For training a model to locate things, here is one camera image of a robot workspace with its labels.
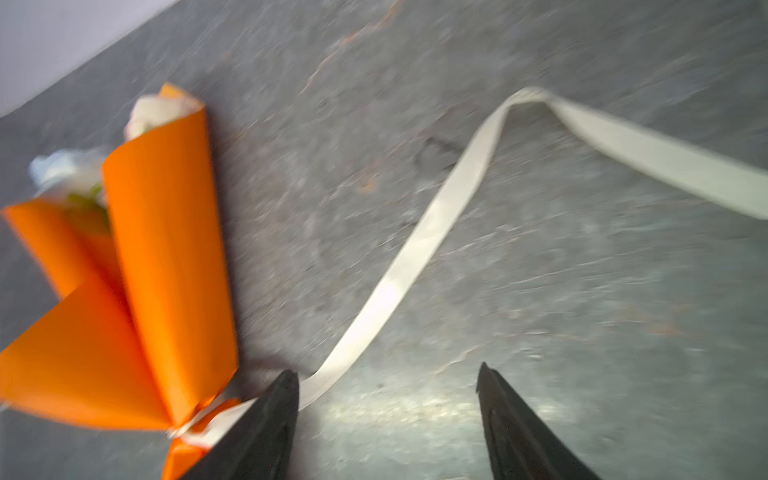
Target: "orange wrapping paper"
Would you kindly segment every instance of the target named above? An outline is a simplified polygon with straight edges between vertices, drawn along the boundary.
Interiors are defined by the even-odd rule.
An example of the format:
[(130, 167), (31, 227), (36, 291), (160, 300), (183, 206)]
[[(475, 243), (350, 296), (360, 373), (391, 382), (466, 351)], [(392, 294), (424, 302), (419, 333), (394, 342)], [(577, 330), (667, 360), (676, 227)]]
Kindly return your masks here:
[(112, 236), (42, 199), (5, 209), (63, 300), (0, 353), (0, 399), (74, 425), (175, 428), (237, 369), (202, 104), (119, 147), (104, 188)]

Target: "cream satin ribbon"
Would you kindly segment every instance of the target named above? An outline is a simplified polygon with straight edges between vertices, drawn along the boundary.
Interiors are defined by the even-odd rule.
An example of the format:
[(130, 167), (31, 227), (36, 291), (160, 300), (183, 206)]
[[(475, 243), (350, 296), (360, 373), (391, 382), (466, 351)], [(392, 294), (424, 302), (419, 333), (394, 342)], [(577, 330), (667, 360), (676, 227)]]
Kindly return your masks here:
[[(523, 88), (483, 121), (451, 174), (373, 293), (319, 370), (300, 383), (299, 410), (317, 400), (352, 366), (379, 333), (477, 191), (509, 108), (542, 102), (576, 136), (635, 170), (703, 199), (761, 220), (768, 218), (768, 173), (540, 88)], [(212, 447), (255, 401), (216, 415), (201, 433), (177, 432)]]

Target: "gray surface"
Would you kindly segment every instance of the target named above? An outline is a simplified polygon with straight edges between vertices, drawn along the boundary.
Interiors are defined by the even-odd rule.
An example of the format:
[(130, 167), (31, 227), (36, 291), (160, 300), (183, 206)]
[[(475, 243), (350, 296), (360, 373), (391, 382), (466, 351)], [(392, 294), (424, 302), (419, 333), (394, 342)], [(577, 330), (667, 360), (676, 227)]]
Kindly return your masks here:
[[(0, 119), (0, 200), (60, 147), (116, 144), (170, 79), (210, 105), (243, 357), (312, 372), (479, 121), (527, 84), (768, 167), (755, 2), (183, 0)], [(50, 308), (0, 227), (7, 344)], [(490, 478), (488, 361), (599, 475), (768, 468), (768, 226), (651, 180), (541, 107), (353, 369), (302, 412), (295, 480)], [(2, 478), (158, 478), (162, 435), (6, 411)]]

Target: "white wall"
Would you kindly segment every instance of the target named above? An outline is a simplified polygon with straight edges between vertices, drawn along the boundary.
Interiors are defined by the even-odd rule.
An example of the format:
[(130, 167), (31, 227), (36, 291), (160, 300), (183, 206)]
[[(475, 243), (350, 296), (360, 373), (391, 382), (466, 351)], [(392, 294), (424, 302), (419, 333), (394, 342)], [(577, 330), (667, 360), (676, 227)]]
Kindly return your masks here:
[(176, 0), (0, 0), (0, 116)]

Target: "marble surface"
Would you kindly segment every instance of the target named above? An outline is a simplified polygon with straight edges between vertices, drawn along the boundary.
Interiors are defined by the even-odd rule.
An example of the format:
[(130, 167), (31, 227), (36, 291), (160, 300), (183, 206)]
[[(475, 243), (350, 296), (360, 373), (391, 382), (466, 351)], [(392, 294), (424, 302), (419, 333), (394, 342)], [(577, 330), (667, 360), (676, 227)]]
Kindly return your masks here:
[[(746, 0), (183, 0), (0, 119), (26, 164), (117, 145), (173, 81), (210, 107), (247, 395), (311, 373), (479, 122), (559, 94), (768, 167), (768, 26)], [(491, 478), (475, 398), (498, 369), (602, 478), (768, 468), (768, 224), (516, 108), (485, 182), (357, 364), (300, 414), (293, 480)], [(0, 227), (0, 345), (55, 298)], [(159, 478), (160, 434), (0, 413), (0, 476)]]

